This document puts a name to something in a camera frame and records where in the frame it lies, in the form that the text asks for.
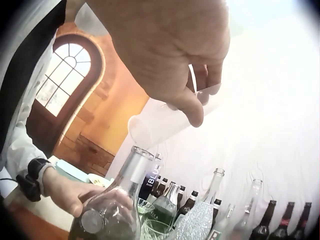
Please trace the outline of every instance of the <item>window pane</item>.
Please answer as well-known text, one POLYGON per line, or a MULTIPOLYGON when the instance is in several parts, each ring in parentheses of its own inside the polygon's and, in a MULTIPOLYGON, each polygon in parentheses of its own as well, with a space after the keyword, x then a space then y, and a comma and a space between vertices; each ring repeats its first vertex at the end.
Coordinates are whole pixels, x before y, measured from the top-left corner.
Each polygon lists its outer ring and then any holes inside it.
POLYGON ((66 62, 62 62, 57 69, 51 74, 50 79, 54 81, 57 85, 60 85, 66 76, 71 72, 72 67, 70 67, 66 62))
POLYGON ((76 62, 76 59, 75 58, 73 58, 73 57, 66 57, 65 59, 64 59, 71 67, 75 67, 76 66, 76 64, 77 64, 77 62, 76 62))
POLYGON ((87 76, 91 67, 90 62, 79 62, 77 63, 75 70, 77 70, 82 76, 87 76))
POLYGON ((77 73, 75 70, 68 75, 68 77, 61 84, 61 88, 66 91, 69 95, 77 88, 79 83, 83 80, 83 76, 77 73))
POLYGON ((69 56, 69 44, 64 44, 58 47, 55 53, 58 54, 58 56, 60 56, 62 59, 66 58, 69 56))
POLYGON ((48 79, 38 92, 36 99, 45 106, 57 88, 58 86, 48 79))
POLYGON ((58 116, 61 108, 68 100, 69 96, 60 88, 54 93, 53 97, 48 102, 46 109, 49 110, 53 115, 58 116))
POLYGON ((52 58, 50 60, 49 67, 47 69, 46 75, 50 76, 54 69, 62 62, 62 59, 55 53, 53 53, 52 58))
POLYGON ((81 50, 81 52, 76 56, 77 62, 90 62, 91 58, 87 50, 84 48, 81 50))
POLYGON ((75 57, 82 49, 78 44, 70 43, 70 56, 75 57))

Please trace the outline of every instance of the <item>plastic cup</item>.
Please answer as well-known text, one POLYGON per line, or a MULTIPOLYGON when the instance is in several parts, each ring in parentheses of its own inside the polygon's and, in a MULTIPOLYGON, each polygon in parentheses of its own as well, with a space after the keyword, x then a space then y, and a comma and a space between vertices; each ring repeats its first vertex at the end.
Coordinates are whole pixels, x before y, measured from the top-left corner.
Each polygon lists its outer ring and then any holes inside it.
MULTIPOLYGON (((218 84, 195 94, 206 116, 223 104, 226 90, 218 84)), ((188 126, 190 123, 182 111, 162 104, 150 112, 132 116, 128 121, 128 132, 137 146, 148 150, 188 126)))

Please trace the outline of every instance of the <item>bottle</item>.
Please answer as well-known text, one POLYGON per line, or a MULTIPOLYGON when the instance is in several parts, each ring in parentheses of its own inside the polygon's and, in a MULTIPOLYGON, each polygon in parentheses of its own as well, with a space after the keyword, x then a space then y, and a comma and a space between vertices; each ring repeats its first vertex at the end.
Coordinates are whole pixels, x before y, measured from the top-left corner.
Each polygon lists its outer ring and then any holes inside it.
POLYGON ((143 200, 147 200, 147 198, 149 197, 149 195, 151 193, 153 185, 156 182, 156 179, 158 179, 161 167, 162 167, 161 154, 157 153, 155 155, 155 166, 152 169, 152 171, 150 171, 146 174, 146 177, 144 178, 144 181, 143 181, 142 186, 140 188, 139 198, 141 198, 143 200))
MULTIPOLYGON (((171 183, 176 184, 174 181, 171 181, 170 184, 171 184, 171 183)), ((165 188, 165 191, 170 187, 170 184, 169 184, 169 186, 167 186, 167 187, 165 188)))
POLYGON ((138 193, 153 162, 151 153, 133 146, 113 183, 84 203, 68 240, 139 240, 138 193))
POLYGON ((250 236, 251 226, 248 224, 248 219, 251 212, 255 212, 256 202, 259 198, 259 193, 262 187, 262 180, 254 179, 244 206, 244 214, 240 221, 233 228, 230 240, 247 240, 250 236))
POLYGON ((164 194, 152 204, 154 209, 143 215, 142 222, 146 219, 153 219, 172 227, 177 214, 179 189, 179 185, 171 183, 164 194))
POLYGON ((304 205, 303 212, 299 219, 298 225, 296 229, 289 235, 288 240, 303 240, 305 239, 304 236, 304 229, 308 222, 309 214, 310 214, 311 203, 306 203, 304 205))
POLYGON ((181 200, 182 200, 183 193, 184 193, 185 190, 186 190, 186 187, 184 187, 184 186, 181 186, 181 187, 180 187, 180 190, 179 190, 179 193, 178 193, 177 209, 180 209, 180 208, 181 208, 181 200))
POLYGON ((253 229, 249 240, 266 240, 269 236, 269 224, 275 210, 277 201, 271 200, 268 208, 263 215, 260 224, 253 229))
POLYGON ((203 199, 202 199, 203 202, 213 204, 213 201, 215 200, 216 193, 219 190, 220 183, 221 183, 222 178, 224 176, 224 172, 225 171, 221 168, 217 168, 214 171, 213 178, 211 181, 211 186, 210 186, 208 192, 203 197, 203 199))
POLYGON ((158 188, 156 188, 154 191, 153 191, 153 194, 150 194, 149 197, 147 198, 147 202, 148 203, 153 203, 155 200, 157 200, 158 197, 160 197, 163 193, 164 193, 164 189, 165 189, 165 186, 168 182, 168 179, 166 178, 163 178, 161 183, 159 184, 158 188))
POLYGON ((269 240, 280 240, 280 239, 287 239, 288 237, 288 225, 292 216, 292 211, 294 208, 294 202, 288 202, 287 209, 282 216, 281 222, 279 227, 273 231, 270 236, 269 240))
POLYGON ((177 217, 173 225, 174 227, 176 227, 178 223, 182 220, 182 218, 194 207, 197 197, 198 197, 198 192, 193 191, 189 199, 186 201, 186 203, 181 208, 179 208, 177 217))
POLYGON ((220 199, 216 199, 213 203, 213 217, 212 217, 212 226, 211 226, 210 231, 213 229, 214 225, 216 224, 216 217, 218 216, 221 202, 222 201, 220 199))
POLYGON ((230 216, 234 210, 235 206, 229 204, 227 214, 223 219, 221 219, 219 222, 217 222, 213 229, 210 231, 207 240, 218 240, 226 236, 227 233, 227 226, 230 221, 230 216))

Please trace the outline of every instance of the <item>black wristwatch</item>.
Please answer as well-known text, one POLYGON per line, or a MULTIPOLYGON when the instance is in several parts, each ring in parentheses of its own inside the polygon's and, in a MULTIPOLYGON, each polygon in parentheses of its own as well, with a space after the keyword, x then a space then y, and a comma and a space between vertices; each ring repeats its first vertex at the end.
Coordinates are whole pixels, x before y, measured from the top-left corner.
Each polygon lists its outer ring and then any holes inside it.
POLYGON ((17 175, 16 180, 21 191, 32 202, 41 200, 41 190, 38 182, 39 172, 48 163, 50 162, 43 158, 32 159, 28 164, 28 170, 23 170, 17 175))

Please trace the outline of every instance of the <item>white sleeve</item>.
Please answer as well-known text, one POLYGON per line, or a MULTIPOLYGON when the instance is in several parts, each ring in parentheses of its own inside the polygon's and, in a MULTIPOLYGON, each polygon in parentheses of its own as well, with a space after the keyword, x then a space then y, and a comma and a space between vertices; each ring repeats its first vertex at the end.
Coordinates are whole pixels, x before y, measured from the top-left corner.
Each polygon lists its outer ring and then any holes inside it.
POLYGON ((107 29, 100 22, 87 3, 80 8, 76 15, 75 23, 80 30, 90 35, 103 36, 108 34, 107 29))

